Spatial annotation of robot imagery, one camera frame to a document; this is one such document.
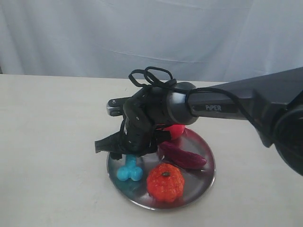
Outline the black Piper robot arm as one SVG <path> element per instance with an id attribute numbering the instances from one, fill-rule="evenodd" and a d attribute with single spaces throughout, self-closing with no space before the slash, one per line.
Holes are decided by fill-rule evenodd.
<path id="1" fill-rule="evenodd" d="M 139 90 L 130 97 L 111 99 L 110 116 L 122 116 L 118 132 L 97 140 L 95 152 L 122 155 L 155 153 L 169 135 L 164 128 L 191 125 L 200 117 L 246 120 L 256 129 L 262 144 L 275 146 L 283 161 L 303 172 L 303 69 L 195 87 L 189 82 L 160 81 L 156 67 L 136 69 L 130 81 Z"/>

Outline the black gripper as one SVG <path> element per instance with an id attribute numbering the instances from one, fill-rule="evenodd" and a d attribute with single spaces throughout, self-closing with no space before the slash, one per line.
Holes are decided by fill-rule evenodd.
<path id="1" fill-rule="evenodd" d="M 120 160 L 122 154 L 144 156 L 157 152 L 158 144 L 168 138 L 165 132 L 159 132 L 159 127 L 172 124 L 169 95 L 170 90 L 160 87 L 139 89 L 123 105 L 124 124 L 120 133 L 95 141 L 95 153 L 110 152 L 113 160 Z"/>

